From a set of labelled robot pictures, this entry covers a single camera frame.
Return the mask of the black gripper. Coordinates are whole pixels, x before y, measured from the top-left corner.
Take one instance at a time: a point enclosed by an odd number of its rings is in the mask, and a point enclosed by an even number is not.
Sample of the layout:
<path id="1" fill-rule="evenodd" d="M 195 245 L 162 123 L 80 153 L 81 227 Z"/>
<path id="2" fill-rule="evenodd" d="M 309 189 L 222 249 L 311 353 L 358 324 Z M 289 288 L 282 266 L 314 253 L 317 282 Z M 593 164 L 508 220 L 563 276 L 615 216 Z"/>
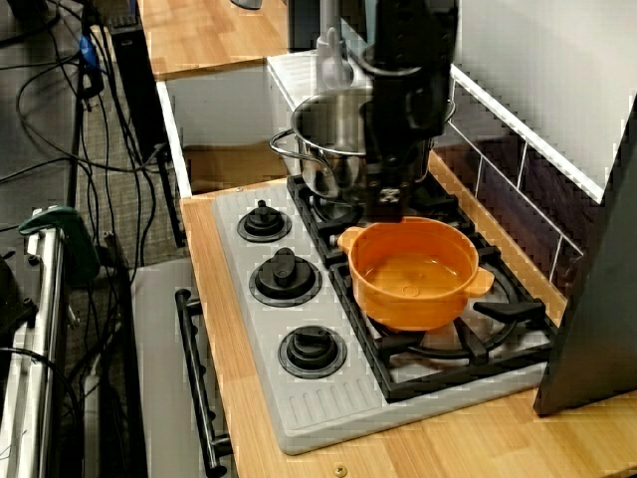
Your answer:
<path id="1" fill-rule="evenodd" d="M 410 184 L 426 173 L 430 142 L 442 134 L 451 115 L 450 64 L 365 65 L 363 71 L 372 80 L 372 97 L 365 107 L 368 159 L 379 164 L 383 179 L 400 183 L 368 183 L 366 215 L 373 222 L 400 222 Z"/>

